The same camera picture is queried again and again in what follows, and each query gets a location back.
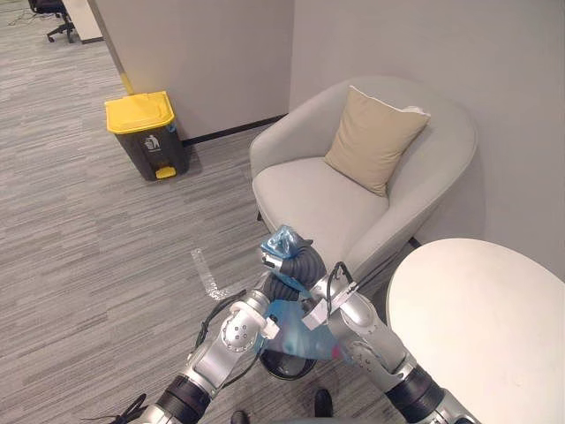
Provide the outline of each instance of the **wire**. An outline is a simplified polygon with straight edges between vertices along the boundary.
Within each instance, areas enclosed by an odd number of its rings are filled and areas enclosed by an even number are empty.
[[[125,411],[121,415],[104,415],[102,417],[96,418],[81,418],[81,420],[94,421],[113,418],[114,420],[112,422],[109,422],[108,424],[125,424],[127,422],[135,420],[136,418],[139,418],[141,414],[146,410],[147,407],[142,406],[143,402],[145,402],[146,397],[147,395],[145,393],[139,395],[131,405],[125,408]]]
[[[265,339],[261,340],[261,345],[259,346],[259,350],[257,351],[257,353],[255,354],[255,358],[253,358],[251,364],[249,364],[249,367],[247,367],[246,369],[244,369],[242,371],[242,373],[240,375],[237,375],[235,377],[233,377],[231,380],[229,380],[228,382],[226,382],[222,388],[225,389],[226,387],[228,387],[230,384],[233,384],[234,382],[236,382],[237,380],[239,380],[240,378],[242,378],[244,375],[246,375],[249,370],[251,368],[253,368],[253,365],[255,365],[255,362],[257,362],[257,360],[259,359],[259,356],[261,356],[261,354],[263,353],[263,345],[265,344]]]
[[[8,27],[14,27],[19,22],[24,22],[24,21],[25,21],[25,25],[29,25],[32,22],[34,22],[36,19],[48,20],[48,19],[52,19],[54,16],[55,13],[46,13],[40,15],[39,13],[34,13],[31,11],[27,11],[26,9],[23,9],[17,18],[8,22]]]
[[[334,269],[332,269],[332,272],[329,273],[328,283],[326,284],[326,301],[328,303],[328,315],[326,316],[326,324],[329,323],[329,316],[332,314],[332,297],[331,297],[331,291],[330,291],[331,285],[332,285],[332,281],[334,280],[334,277],[337,275],[337,271],[338,271],[339,268],[342,269],[342,272],[345,275],[345,278],[347,278],[347,283],[348,284],[353,283],[353,278],[351,277],[350,271],[345,266],[345,263],[343,263],[342,261],[339,261],[334,266]]]
[[[206,334],[208,333],[208,326],[210,325],[210,322],[214,319],[214,317],[218,315],[225,307],[227,307],[228,305],[232,304],[233,302],[241,298],[245,293],[246,290],[243,289],[242,291],[232,296],[229,296],[226,299],[221,300],[214,307],[214,309],[212,309],[212,312],[210,312],[210,314],[206,317],[206,320],[202,322],[202,326],[200,327],[200,332],[198,333],[198,337],[196,337],[196,343],[194,344],[194,349],[202,345],[202,343],[204,343],[204,340],[206,340]]]

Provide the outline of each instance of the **armchair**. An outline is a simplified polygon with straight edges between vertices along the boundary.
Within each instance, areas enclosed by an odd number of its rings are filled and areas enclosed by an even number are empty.
[[[404,152],[379,197],[323,161],[349,85],[432,118]],[[270,231],[281,224],[314,240],[328,269],[344,261],[363,292],[461,177],[476,149],[466,113],[433,90],[395,77],[362,77],[334,85],[260,134],[250,147],[252,189]]]

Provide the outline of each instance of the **white table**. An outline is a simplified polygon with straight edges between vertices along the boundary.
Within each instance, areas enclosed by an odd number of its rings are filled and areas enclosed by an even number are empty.
[[[565,285],[506,247],[452,238],[399,266],[388,322],[485,424],[563,423]]]

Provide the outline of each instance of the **throw pillow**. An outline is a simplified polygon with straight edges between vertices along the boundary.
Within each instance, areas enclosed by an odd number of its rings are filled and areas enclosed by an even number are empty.
[[[350,86],[347,103],[324,160],[367,190],[387,195],[387,182],[403,151],[430,116],[420,108],[399,110]]]

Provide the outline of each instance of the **black shoe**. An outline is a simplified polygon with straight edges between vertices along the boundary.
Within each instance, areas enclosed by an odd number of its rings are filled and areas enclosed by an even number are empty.
[[[230,424],[249,424],[249,417],[244,411],[235,411],[231,415]]]
[[[334,404],[329,391],[319,389],[314,398],[314,417],[329,418],[334,416]]]

